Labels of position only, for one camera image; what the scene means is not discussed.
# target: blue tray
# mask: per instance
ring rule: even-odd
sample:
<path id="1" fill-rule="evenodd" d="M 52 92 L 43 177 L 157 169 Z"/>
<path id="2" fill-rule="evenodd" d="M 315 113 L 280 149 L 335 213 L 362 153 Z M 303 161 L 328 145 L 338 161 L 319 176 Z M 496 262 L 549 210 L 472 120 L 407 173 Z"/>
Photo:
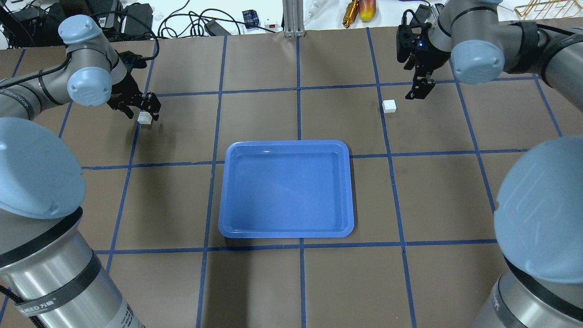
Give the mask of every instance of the blue tray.
<path id="1" fill-rule="evenodd" d="M 227 149 L 219 214 L 225 237 L 339 238 L 353 228 L 342 141 L 248 141 Z"/>

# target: label on robot arm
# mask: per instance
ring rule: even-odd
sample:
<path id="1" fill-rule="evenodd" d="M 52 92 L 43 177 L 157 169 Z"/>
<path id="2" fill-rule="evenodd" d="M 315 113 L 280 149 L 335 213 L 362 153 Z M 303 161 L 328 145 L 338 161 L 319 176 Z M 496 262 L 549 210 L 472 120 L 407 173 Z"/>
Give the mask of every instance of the label on robot arm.
<path id="1" fill-rule="evenodd" d="M 134 315 L 134 311 L 124 298 L 121 301 L 120 309 L 105 328 L 144 328 L 144 325 Z"/>

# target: metal post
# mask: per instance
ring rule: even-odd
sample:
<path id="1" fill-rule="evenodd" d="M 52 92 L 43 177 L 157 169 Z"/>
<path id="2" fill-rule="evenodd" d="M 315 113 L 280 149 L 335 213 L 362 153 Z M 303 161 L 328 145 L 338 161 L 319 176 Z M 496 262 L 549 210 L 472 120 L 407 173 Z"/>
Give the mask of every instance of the metal post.
<path id="1" fill-rule="evenodd" d="M 303 0 L 283 0 L 283 20 L 285 36 L 304 36 L 304 1 Z"/>

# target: small white block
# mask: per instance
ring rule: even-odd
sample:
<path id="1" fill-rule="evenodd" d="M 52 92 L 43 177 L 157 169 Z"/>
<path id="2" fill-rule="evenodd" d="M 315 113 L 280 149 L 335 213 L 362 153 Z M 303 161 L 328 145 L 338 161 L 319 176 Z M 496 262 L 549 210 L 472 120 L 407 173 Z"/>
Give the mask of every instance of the small white block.
<path id="1" fill-rule="evenodd" d="M 382 110 L 387 113 L 394 113 L 397 111 L 397 103 L 395 103 L 395 99 L 383 100 L 382 101 Z"/>
<path id="2" fill-rule="evenodd" d="M 140 115 L 138 115 L 138 122 L 140 124 L 151 124 L 152 123 L 152 115 L 146 111 L 141 111 Z"/>

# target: gold wire rack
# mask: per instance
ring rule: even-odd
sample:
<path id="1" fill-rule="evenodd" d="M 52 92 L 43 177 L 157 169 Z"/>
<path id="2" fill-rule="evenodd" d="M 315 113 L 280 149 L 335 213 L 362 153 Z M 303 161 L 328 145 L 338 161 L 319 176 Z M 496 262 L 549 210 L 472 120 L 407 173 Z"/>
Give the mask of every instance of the gold wire rack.
<path id="1" fill-rule="evenodd" d="M 581 17 L 583 8 L 577 0 L 531 0 L 514 12 L 521 20 Z"/>

